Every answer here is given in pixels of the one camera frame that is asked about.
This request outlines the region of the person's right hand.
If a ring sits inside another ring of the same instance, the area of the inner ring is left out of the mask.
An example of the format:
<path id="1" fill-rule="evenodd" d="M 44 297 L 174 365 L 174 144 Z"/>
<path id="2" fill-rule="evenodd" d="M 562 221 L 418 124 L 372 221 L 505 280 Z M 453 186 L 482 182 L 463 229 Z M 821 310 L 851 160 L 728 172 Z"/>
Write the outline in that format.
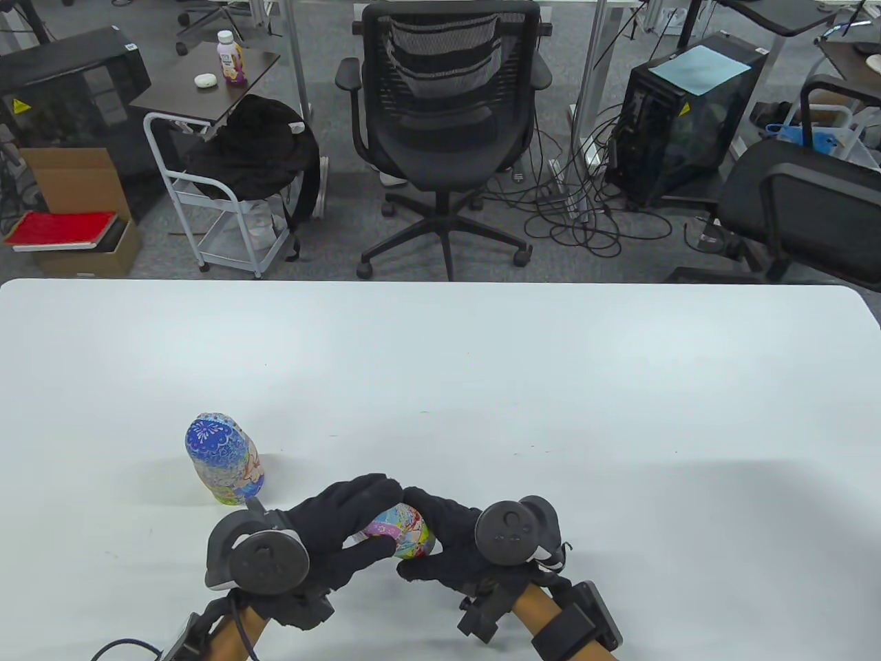
<path id="1" fill-rule="evenodd" d="M 400 561 L 399 576 L 435 581 L 460 593 L 463 635 L 491 642 L 498 620 L 531 586 L 548 589 L 553 597 L 571 588 L 562 575 L 569 545 L 547 499 L 527 495 L 479 510 L 407 487 L 403 502 L 421 514 L 441 549 Z"/>

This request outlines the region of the person's left hand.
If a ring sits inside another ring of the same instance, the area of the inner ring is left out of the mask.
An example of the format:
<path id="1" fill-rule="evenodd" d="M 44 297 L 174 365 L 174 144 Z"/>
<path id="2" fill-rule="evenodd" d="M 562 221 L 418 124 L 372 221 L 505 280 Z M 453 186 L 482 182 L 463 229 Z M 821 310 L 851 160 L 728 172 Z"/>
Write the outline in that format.
<path id="1" fill-rule="evenodd" d="M 284 516 L 310 559 L 308 575 L 293 591 L 274 597 L 248 597 L 244 603 L 262 619 L 302 630 L 314 629 L 326 618 L 306 615 L 306 599 L 339 591 L 359 571 L 393 557 L 396 541 L 390 537 L 370 537 L 352 547 L 344 547 L 344 543 L 402 500 L 403 488 L 396 479 L 384 473 L 368 473 L 334 483 L 287 510 Z"/>

